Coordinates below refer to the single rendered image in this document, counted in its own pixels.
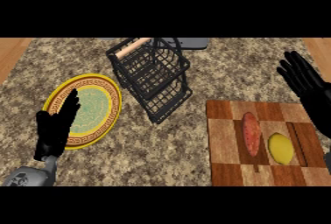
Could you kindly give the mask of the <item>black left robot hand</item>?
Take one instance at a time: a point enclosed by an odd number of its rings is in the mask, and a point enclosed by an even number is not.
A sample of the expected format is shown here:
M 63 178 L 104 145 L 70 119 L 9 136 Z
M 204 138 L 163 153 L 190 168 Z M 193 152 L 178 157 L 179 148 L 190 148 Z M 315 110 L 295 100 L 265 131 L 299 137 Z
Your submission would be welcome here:
M 37 143 L 34 160 L 43 161 L 49 156 L 60 157 L 63 155 L 79 109 L 79 91 L 73 89 L 58 113 L 51 115 L 45 110 L 36 113 Z

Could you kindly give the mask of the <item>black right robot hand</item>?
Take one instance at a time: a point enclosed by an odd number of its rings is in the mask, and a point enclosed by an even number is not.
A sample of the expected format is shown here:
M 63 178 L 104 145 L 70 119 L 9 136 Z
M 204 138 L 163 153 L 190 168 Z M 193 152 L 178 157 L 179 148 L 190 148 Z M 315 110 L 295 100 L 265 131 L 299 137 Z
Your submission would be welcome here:
M 318 131 L 331 139 L 331 82 L 327 82 L 298 51 L 286 52 L 277 72 L 300 98 Z

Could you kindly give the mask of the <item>yellow lemon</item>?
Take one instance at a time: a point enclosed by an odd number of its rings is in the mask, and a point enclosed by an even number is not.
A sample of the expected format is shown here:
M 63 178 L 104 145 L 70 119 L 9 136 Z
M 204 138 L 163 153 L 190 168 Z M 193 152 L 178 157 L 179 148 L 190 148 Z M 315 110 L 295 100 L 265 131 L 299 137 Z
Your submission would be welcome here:
M 268 139 L 268 149 L 274 161 L 281 165 L 289 165 L 295 157 L 295 146 L 292 140 L 281 133 L 274 133 Z

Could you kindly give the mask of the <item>checkered wooden cutting board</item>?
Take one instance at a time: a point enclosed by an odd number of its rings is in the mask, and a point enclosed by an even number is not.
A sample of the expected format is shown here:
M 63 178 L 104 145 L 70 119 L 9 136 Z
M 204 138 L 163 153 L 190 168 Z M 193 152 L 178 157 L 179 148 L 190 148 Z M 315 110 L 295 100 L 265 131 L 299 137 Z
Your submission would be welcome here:
M 244 145 L 247 112 L 255 114 L 262 127 L 255 156 Z M 216 186 L 331 186 L 317 129 L 300 104 L 209 100 L 206 113 Z M 278 164 L 269 153 L 268 140 L 275 133 L 283 134 L 295 146 L 289 164 Z

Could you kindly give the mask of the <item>yellow patterned plate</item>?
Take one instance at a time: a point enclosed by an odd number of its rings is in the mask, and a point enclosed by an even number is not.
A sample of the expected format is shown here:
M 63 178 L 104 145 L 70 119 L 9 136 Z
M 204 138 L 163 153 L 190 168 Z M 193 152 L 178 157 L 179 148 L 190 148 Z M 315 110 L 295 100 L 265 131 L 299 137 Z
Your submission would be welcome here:
M 68 151 L 91 146 L 110 132 L 122 111 L 122 92 L 116 81 L 98 73 L 86 73 L 67 80 L 48 97 L 43 110 L 60 112 L 68 93 L 77 90 L 80 109 L 71 125 Z

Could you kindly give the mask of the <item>grey appliance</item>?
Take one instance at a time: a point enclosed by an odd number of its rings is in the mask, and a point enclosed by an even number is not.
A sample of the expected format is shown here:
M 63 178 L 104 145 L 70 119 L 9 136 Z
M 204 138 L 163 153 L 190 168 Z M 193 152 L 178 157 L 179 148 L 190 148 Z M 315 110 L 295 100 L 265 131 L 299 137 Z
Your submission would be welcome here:
M 176 48 L 176 42 L 173 38 L 163 38 L 165 41 L 170 44 L 173 48 Z M 204 50 L 207 48 L 210 38 L 178 38 L 181 42 L 182 50 Z M 163 42 L 159 43 L 159 48 L 165 48 L 166 45 Z

